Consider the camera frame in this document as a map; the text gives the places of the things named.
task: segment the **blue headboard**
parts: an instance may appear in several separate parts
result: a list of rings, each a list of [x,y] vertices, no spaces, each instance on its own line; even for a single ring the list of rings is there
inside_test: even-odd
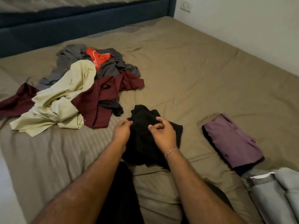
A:
[[[173,17],[175,6],[176,0],[141,0],[35,13],[2,13],[0,58],[133,23],[167,15]]]

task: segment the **person's right hand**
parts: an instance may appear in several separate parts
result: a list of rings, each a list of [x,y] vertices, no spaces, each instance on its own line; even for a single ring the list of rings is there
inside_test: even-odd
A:
[[[154,126],[149,125],[148,129],[152,133],[158,148],[166,155],[170,150],[176,148],[176,132],[166,119],[156,117],[156,120],[161,123],[157,123]]]

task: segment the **gray garment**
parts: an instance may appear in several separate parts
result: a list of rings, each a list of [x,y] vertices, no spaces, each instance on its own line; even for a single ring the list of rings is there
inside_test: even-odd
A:
[[[109,49],[96,49],[100,54],[110,53],[114,55],[106,63],[102,64],[97,71],[96,79],[104,76],[119,76],[118,70],[126,70],[132,72],[137,77],[140,77],[138,67],[131,64],[126,64],[122,55],[113,48]]]
[[[86,59],[91,61],[91,57],[86,53],[86,45],[84,44],[67,45],[56,56],[58,56],[57,67],[53,69],[49,76],[39,81],[39,84],[36,86],[38,90],[45,90],[58,82],[76,61]]]
[[[289,168],[271,172],[253,169],[242,181],[267,224],[298,224],[299,173]]]

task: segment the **yellow garment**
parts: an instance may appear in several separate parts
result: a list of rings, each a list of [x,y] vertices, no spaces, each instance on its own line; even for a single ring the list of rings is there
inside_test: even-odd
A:
[[[32,98],[34,106],[11,122],[11,129],[26,132],[31,137],[54,124],[60,128],[80,129],[84,126],[83,117],[71,100],[92,86],[95,74],[95,65],[90,60],[73,63],[57,83]]]

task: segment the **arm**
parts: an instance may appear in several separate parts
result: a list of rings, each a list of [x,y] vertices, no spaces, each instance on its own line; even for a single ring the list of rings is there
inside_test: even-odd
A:
[[[176,148],[176,132],[166,119],[157,117],[157,120],[162,123],[149,125],[149,130],[166,155]],[[167,162],[190,224],[245,224],[210,190],[178,149],[168,154]]]
[[[33,224],[95,223],[126,150],[132,121],[115,126],[112,142],[89,169],[62,191],[33,221]]]

